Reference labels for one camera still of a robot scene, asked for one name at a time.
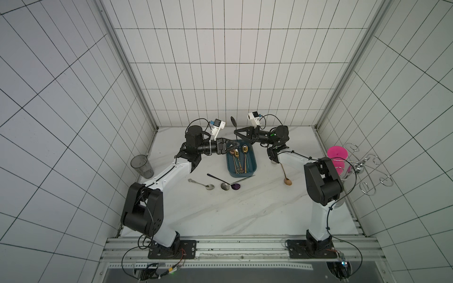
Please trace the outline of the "teal plastic storage box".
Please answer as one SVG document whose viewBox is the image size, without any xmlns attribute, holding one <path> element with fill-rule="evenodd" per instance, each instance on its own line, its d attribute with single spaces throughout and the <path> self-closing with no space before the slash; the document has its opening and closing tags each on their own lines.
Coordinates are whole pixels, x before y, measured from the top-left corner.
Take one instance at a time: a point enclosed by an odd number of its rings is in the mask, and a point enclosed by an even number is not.
<svg viewBox="0 0 453 283">
<path fill-rule="evenodd" d="M 256 157 L 255 157 L 254 149 L 253 149 L 252 145 L 249 142 L 247 142 L 245 140 L 242 140 L 242 139 L 239 139 L 238 141 L 240 143 L 240 146 L 237 147 L 237 149 L 239 150 L 240 161 L 241 161 L 243 169 L 244 169 L 244 155 L 243 155 L 243 151 L 242 151 L 242 146 L 243 145 L 247 145 L 248 146 L 247 173 L 238 174 L 238 173 L 235 172 L 234 158 L 233 158 L 233 155 L 231 153 L 232 150 L 230 150 L 226 154 L 226 166 L 227 166 L 227 170 L 228 170 L 228 172 L 229 172 L 231 177 L 233 177 L 233 178 L 246 178 L 246 177 L 252 176 L 256 172 L 256 170 L 257 170 L 257 161 L 256 161 Z"/>
</svg>

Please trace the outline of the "gold ornate handle spoon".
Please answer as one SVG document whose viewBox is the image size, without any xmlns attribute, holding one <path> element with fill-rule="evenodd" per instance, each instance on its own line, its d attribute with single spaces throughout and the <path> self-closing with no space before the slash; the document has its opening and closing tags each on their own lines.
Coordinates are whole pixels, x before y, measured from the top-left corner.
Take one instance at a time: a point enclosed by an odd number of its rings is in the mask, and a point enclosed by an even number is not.
<svg viewBox="0 0 453 283">
<path fill-rule="evenodd" d="M 241 161 L 240 161 L 240 155 L 239 155 L 239 150 L 234 149 L 231 151 L 233 158 L 234 158 L 234 166 L 235 166 L 235 172 L 238 174 L 244 173 Z"/>
</svg>

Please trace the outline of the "black handled spoon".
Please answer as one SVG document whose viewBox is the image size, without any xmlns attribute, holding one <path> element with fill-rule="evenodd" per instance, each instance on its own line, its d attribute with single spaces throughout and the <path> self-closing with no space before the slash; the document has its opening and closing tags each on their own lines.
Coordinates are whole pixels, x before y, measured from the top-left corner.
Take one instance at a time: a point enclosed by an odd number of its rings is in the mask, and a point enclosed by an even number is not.
<svg viewBox="0 0 453 283">
<path fill-rule="evenodd" d="M 234 128 L 235 128 L 234 131 L 236 132 L 236 130 L 237 130 L 237 121 L 236 121 L 235 117 L 231 116 L 231 117 L 230 117 L 230 120 L 231 120 L 232 125 L 233 125 Z"/>
</svg>

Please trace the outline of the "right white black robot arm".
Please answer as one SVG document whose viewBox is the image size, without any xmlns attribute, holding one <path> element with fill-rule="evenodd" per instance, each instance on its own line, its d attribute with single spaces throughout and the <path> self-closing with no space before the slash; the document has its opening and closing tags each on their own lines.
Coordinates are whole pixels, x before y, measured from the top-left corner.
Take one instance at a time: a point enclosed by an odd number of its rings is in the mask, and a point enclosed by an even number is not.
<svg viewBox="0 0 453 283">
<path fill-rule="evenodd" d="M 340 199 L 344 191 L 343 182 L 330 158 L 315 159 L 289 150 L 286 143 L 290 140 L 289 128 L 277 126 L 269 132 L 259 126 L 249 126 L 234 130 L 241 139 L 266 146 L 270 160 L 293 167 L 304 173 L 306 189 L 313 201 L 311 222 L 302 242 L 288 240 L 287 248 L 292 258 L 323 258 L 338 257 L 334 250 L 332 235 L 328 225 L 330 211 Z"/>
</svg>

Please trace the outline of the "purple iridescent spoon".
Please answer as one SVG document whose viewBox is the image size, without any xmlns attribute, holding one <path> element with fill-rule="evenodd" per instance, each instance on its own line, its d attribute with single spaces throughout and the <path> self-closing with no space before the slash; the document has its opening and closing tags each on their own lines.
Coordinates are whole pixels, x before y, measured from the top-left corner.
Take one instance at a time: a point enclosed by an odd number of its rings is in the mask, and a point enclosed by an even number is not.
<svg viewBox="0 0 453 283">
<path fill-rule="evenodd" d="M 241 185 L 240 185 L 239 183 L 233 183 L 233 184 L 231 184 L 231 183 L 228 183 L 228 182 L 226 182 L 226 181 L 224 181 L 224 180 L 222 180 L 222 179 L 220 179 L 220 178 L 215 177 L 215 176 L 212 175 L 212 174 L 207 173 L 206 175 L 209 176 L 209 177 L 211 177 L 211 178 L 214 178 L 214 179 L 216 179 L 216 180 L 221 181 L 221 189 L 223 189 L 224 191 L 228 191 L 228 190 L 230 190 L 230 189 L 232 189 L 232 190 L 234 190 L 234 191 L 237 191 L 237 190 L 239 190 L 239 189 L 241 188 Z"/>
</svg>

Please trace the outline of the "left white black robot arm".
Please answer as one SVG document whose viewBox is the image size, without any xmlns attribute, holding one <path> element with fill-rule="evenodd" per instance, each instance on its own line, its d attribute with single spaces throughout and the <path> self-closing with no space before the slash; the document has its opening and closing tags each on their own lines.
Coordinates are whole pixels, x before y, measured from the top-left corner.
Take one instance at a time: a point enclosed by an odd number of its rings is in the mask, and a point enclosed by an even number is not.
<svg viewBox="0 0 453 283">
<path fill-rule="evenodd" d="M 192 173 L 203 154 L 227 154 L 238 145 L 237 141 L 222 137 L 211 140 L 201 126 L 189 126 L 185 142 L 171 165 L 146 183 L 135 182 L 130 186 L 121 224 L 149 238 L 149 248 L 153 252 L 163 257 L 177 257 L 180 253 L 180 234 L 164 223 L 165 190 L 173 188 Z"/>
</svg>

